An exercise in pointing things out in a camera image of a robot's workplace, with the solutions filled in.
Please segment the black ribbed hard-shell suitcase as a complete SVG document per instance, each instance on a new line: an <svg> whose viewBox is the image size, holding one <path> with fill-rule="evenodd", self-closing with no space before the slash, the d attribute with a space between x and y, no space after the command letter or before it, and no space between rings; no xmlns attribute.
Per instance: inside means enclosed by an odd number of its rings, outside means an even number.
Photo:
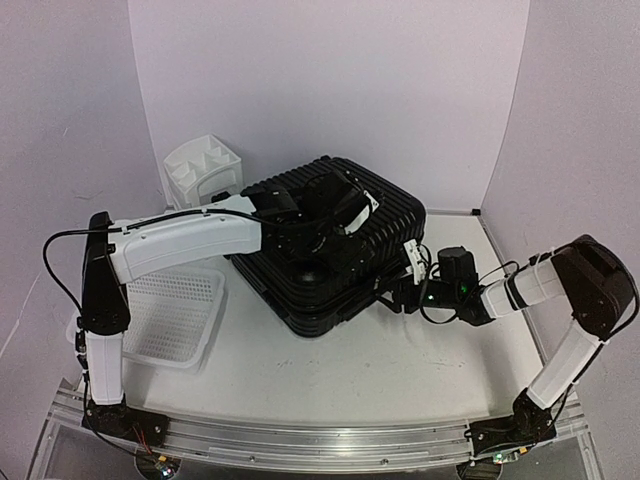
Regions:
<svg viewBox="0 0 640 480"><path fill-rule="evenodd" d="M349 174L379 203L352 235L333 235L315 255L295 255L305 223L294 189L332 169ZM409 261L403 244L421 241L426 210L415 197L349 160L323 156L244 188L261 219L262 247L230 260L297 335L315 338L348 321L392 289Z"/></svg>

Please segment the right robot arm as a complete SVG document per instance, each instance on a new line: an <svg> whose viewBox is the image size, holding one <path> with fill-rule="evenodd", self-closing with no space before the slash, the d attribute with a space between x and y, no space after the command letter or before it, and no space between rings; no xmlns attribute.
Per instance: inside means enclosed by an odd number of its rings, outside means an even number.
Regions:
<svg viewBox="0 0 640 480"><path fill-rule="evenodd" d="M511 272L485 282L473 253L447 247L430 256L415 242L405 246L409 266L382 297L395 313L418 313L444 325L483 327L518 314L562 315L560 338L539 372L502 417L471 423L466 431L476 454L532 447L552 439L572 390L603 348L639 314L639 288L623 261L584 234L537 253Z"/></svg>

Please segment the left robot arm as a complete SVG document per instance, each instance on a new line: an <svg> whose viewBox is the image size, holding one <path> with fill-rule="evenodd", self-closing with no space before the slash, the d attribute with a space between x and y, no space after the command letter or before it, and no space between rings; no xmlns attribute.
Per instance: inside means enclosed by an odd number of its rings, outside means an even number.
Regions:
<svg viewBox="0 0 640 480"><path fill-rule="evenodd" d="M75 336L86 397L83 424L98 436L138 440L162 435L168 419L131 408L122 383L128 284L211 257L285 246L315 252L327 239L359 230L379 203L348 173L332 171L305 186L252 187L217 202L142 220L90 219Z"/></svg>

